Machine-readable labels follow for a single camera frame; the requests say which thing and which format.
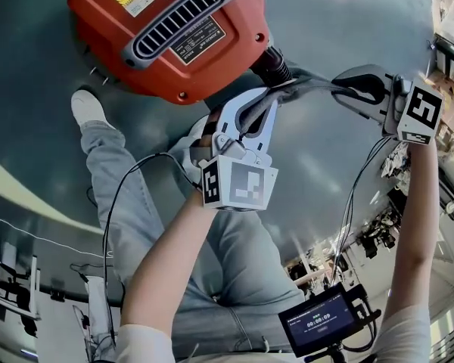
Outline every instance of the person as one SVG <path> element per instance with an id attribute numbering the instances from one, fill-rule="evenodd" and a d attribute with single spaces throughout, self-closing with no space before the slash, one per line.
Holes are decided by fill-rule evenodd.
<path id="1" fill-rule="evenodd" d="M 71 102 L 104 227 L 120 180 L 135 159 L 94 95 L 79 90 Z M 200 139 L 200 145 L 209 146 L 211 136 L 201 135 L 204 124 L 196 124 L 187 141 Z M 431 347 L 428 296 L 439 216 L 437 155 L 434 144 L 411 149 L 412 182 L 391 296 L 372 350 L 379 362 L 426 363 Z M 224 285 L 217 301 L 191 278 L 206 239 L 222 266 Z M 205 209 L 194 191 L 165 229 L 136 171 L 118 195 L 109 244 L 115 272 L 126 286 L 117 362 L 297 361 L 278 313 L 302 303 L 303 293 L 286 275 L 256 213 Z"/>

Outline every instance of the light blue jeans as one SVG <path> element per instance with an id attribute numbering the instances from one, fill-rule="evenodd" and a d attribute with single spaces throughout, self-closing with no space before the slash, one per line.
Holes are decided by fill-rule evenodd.
<path id="1" fill-rule="evenodd" d="M 91 121 L 81 130 L 104 227 L 119 182 L 136 160 L 116 129 Z M 109 235 L 115 272 L 126 289 L 163 231 L 141 171 L 130 174 L 117 198 Z M 222 266 L 222 298 L 215 302 L 190 280 L 173 325 L 175 357 L 189 356 L 197 343 L 195 355 L 264 350 L 264 339 L 271 350 L 290 350 L 278 313 L 301 303 L 303 293 L 283 270 L 279 251 L 257 214 L 219 212 L 208 241 Z"/>

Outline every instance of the forearm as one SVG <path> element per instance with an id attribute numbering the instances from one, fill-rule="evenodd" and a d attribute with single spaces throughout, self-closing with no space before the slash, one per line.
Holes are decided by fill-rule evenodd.
<path id="1" fill-rule="evenodd" d="M 195 260 L 216 210 L 204 209 L 194 192 L 145 256 L 126 291 L 121 324 L 142 324 L 171 336 Z"/>
<path id="2" fill-rule="evenodd" d="M 392 294 L 385 318 L 409 306 L 428 305 L 434 250 L 439 232 L 437 150 L 412 145 L 409 196 L 396 250 Z"/>

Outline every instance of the gray floor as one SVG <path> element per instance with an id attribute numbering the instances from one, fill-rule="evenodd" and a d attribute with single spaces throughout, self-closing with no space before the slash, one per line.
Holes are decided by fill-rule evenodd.
<path id="1" fill-rule="evenodd" d="M 330 78 L 368 63 L 413 77 L 425 71 L 430 57 L 431 0 L 267 0 L 266 16 L 287 58 Z M 0 164 L 65 215 L 97 225 L 85 195 L 90 177 L 69 107 L 71 93 L 84 83 L 97 84 L 89 81 L 73 47 L 66 0 L 0 0 Z M 207 112 L 204 104 L 177 107 L 108 87 L 97 90 L 108 119 L 124 131 L 137 157 L 171 146 Z M 373 122 L 327 95 L 310 95 L 279 111 L 270 152 L 280 174 L 262 217 L 283 259 L 297 254 L 293 237 L 307 248 L 337 232 L 348 191 L 379 137 Z M 390 187 L 378 178 L 381 160 L 357 189 L 355 223 L 373 215 L 378 208 L 369 206 L 373 196 Z M 147 182 L 156 182 L 159 172 L 147 170 Z M 154 195 L 166 217 L 181 203 L 175 200 L 172 208 L 168 193 L 155 190 Z M 18 225 L 30 220 L 27 213 L 5 212 L 16 207 L 0 206 L 0 213 Z M 63 225 L 58 230 L 38 216 L 33 221 L 42 236 L 63 232 L 63 242 L 100 252 L 93 234 Z M 76 261 L 73 253 L 33 246 L 43 253 L 39 265 L 49 270 L 45 281 L 80 288 L 64 271 Z"/>

